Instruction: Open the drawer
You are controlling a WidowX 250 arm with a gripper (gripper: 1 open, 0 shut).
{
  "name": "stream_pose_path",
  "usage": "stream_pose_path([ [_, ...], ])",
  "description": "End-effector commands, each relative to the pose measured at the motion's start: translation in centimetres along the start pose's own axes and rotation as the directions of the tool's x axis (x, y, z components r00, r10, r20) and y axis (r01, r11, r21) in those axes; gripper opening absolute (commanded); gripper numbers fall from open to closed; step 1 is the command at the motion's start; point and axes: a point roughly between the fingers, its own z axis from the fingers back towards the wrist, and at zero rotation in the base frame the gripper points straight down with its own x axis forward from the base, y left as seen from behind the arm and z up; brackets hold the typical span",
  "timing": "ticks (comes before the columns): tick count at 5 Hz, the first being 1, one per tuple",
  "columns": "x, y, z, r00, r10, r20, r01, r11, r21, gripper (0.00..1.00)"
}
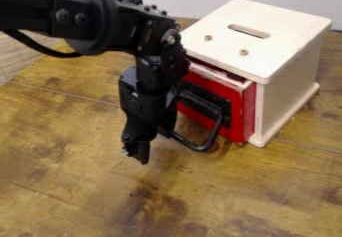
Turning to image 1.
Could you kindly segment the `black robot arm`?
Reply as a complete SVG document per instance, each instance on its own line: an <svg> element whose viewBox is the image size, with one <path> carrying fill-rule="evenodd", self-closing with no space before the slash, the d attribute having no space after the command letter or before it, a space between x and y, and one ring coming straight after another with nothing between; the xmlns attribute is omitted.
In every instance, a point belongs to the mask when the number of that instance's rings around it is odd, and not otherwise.
<svg viewBox="0 0 342 237"><path fill-rule="evenodd" d="M58 58L109 51L136 57L120 79L122 142L146 164L152 141L176 126L176 86L189 74L176 19L144 0L0 0L0 32Z"/></svg>

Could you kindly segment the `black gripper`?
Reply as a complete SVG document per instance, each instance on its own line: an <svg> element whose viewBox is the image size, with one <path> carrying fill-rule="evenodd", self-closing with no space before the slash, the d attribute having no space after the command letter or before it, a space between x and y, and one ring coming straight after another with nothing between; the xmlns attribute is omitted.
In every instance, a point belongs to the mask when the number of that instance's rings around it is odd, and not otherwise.
<svg viewBox="0 0 342 237"><path fill-rule="evenodd" d="M142 165L150 161L150 141L157 131L170 138L177 124L178 112L169 110L168 97L190 67L181 39L180 32L169 30L158 53L137 56L137 65L124 72L120 79L121 107L128 116L122 153Z"/></svg>

